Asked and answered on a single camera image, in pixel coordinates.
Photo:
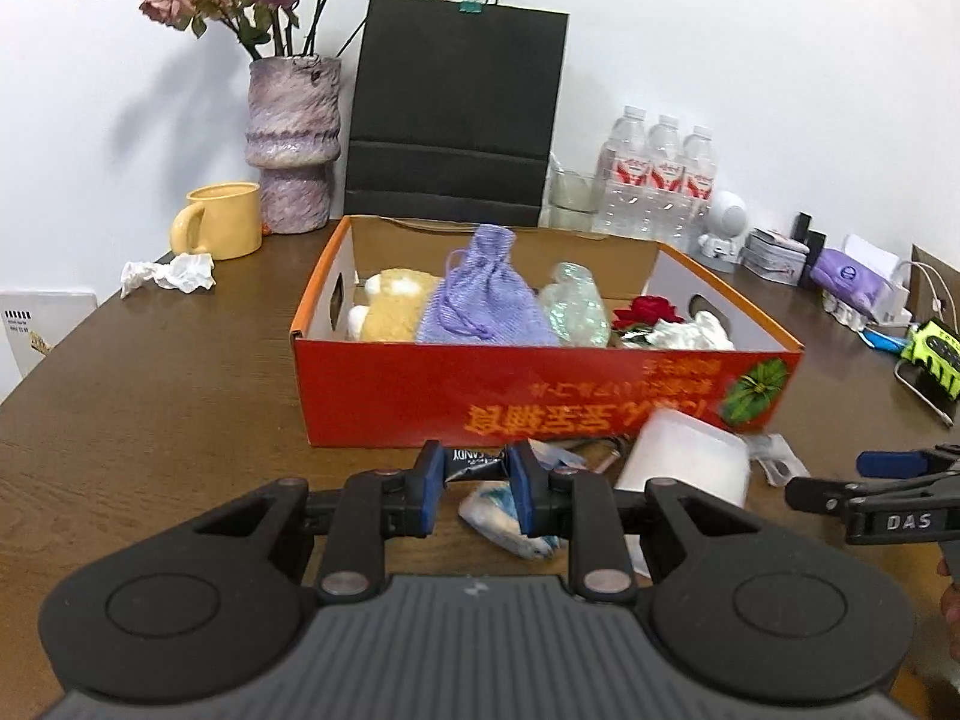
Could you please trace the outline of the person's right hand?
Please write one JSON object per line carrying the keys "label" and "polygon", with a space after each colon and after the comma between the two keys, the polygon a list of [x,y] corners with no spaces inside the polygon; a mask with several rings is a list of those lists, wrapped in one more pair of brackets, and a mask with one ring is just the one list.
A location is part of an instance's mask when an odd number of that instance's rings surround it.
{"label": "person's right hand", "polygon": [[952,582],[942,593],[940,614],[947,626],[950,658],[960,661],[960,592],[957,582]]}

